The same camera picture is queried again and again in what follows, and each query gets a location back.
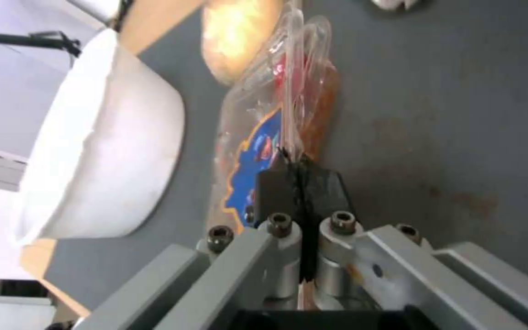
white paper bowl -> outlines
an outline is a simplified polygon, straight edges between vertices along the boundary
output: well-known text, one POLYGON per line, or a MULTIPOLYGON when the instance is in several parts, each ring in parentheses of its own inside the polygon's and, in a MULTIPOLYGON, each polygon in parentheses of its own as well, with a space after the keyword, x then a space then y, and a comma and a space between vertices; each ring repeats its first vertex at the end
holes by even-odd
POLYGON ((183 133, 180 94, 102 31, 40 129, 13 210, 15 239, 132 232, 162 196, 183 133))

plastic bread bag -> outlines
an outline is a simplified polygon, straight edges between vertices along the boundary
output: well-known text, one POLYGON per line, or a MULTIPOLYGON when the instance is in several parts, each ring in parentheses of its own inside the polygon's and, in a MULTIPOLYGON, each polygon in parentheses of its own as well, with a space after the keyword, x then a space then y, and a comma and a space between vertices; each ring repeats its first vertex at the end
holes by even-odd
POLYGON ((279 148, 296 160, 313 159, 337 90, 329 62, 331 29, 324 17, 303 23, 292 4, 283 7, 269 40, 224 98, 214 151, 214 182, 207 228, 236 233, 249 217, 256 175, 270 168, 279 148))

